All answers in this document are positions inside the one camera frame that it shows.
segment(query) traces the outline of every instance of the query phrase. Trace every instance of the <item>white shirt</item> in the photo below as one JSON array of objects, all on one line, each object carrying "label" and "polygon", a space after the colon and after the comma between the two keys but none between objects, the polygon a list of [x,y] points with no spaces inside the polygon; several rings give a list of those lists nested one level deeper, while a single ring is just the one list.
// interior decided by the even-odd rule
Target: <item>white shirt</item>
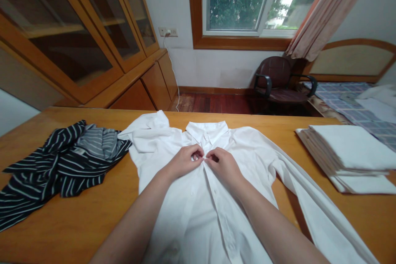
[{"label": "white shirt", "polygon": [[[130,139],[139,193],[182,146],[198,143],[205,154],[221,147],[243,176],[274,206],[276,172],[297,195],[312,239],[331,263],[378,263],[356,231],[310,176],[278,146],[251,127],[226,122],[169,127],[162,111],[140,116],[118,136]],[[242,207],[203,162],[172,183],[143,263],[271,263]]]}]

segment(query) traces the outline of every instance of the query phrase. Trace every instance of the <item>wooden headboard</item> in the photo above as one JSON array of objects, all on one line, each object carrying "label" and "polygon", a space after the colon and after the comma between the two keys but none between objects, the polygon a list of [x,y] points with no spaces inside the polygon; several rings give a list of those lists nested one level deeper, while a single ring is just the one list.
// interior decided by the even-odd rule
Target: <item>wooden headboard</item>
[{"label": "wooden headboard", "polygon": [[375,39],[347,39],[326,44],[303,74],[318,81],[376,83],[396,61],[396,45]]}]

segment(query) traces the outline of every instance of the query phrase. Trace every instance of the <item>checkered bedsheet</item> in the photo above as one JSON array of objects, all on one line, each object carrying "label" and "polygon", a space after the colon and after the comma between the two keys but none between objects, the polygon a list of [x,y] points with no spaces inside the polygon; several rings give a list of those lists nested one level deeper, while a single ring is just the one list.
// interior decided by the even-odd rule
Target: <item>checkered bedsheet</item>
[{"label": "checkered bedsheet", "polygon": [[[304,86],[310,89],[311,83],[304,82]],[[347,117],[353,124],[365,128],[382,143],[396,151],[396,124],[384,122],[361,105],[351,105],[339,98],[344,93],[357,96],[371,87],[371,84],[366,82],[321,82],[318,83],[315,95],[332,109]]]}]

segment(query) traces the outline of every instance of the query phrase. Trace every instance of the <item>cabinet drawer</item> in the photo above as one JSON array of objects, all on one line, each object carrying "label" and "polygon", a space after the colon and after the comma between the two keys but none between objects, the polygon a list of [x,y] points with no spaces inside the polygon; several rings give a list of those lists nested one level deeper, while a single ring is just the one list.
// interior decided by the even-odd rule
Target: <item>cabinet drawer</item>
[{"label": "cabinet drawer", "polygon": [[116,102],[109,107],[110,109],[135,109],[154,111],[156,108],[146,92],[142,82],[135,82]]},{"label": "cabinet drawer", "polygon": [[177,84],[172,70],[172,63],[169,58],[169,53],[163,55],[162,58],[158,60],[158,63],[161,67],[162,74],[164,75],[169,96],[171,99],[173,99],[177,93]]},{"label": "cabinet drawer", "polygon": [[171,101],[158,63],[155,63],[154,66],[141,77],[141,80],[157,110],[168,110]]}]

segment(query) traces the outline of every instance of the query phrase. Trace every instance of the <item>black and white striped shirt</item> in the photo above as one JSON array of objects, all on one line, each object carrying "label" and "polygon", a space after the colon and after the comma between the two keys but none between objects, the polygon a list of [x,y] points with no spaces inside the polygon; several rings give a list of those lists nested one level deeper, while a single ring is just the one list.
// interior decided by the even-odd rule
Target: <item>black and white striped shirt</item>
[{"label": "black and white striped shirt", "polygon": [[81,120],[56,129],[43,147],[4,169],[13,175],[0,191],[0,232],[27,218],[57,193],[78,196],[101,184],[132,144],[117,139],[118,133]]}]

